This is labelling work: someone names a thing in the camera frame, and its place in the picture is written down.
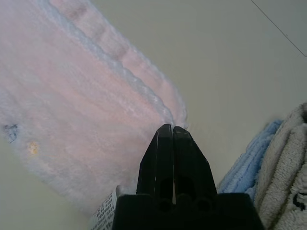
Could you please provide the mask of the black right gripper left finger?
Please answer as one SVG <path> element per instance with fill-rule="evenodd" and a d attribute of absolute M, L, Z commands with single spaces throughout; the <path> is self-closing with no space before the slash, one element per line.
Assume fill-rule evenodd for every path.
<path fill-rule="evenodd" d="M 137 194 L 154 199 L 173 196 L 172 127 L 164 124 L 157 129 L 140 163 Z"/>

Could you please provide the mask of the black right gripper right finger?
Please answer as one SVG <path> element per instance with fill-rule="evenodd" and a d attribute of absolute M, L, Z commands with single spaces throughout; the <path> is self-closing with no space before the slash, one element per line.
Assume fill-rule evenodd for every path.
<path fill-rule="evenodd" d="M 191 134 L 176 126 L 173 129 L 175 193 L 192 199 L 217 195 L 210 164 Z"/>

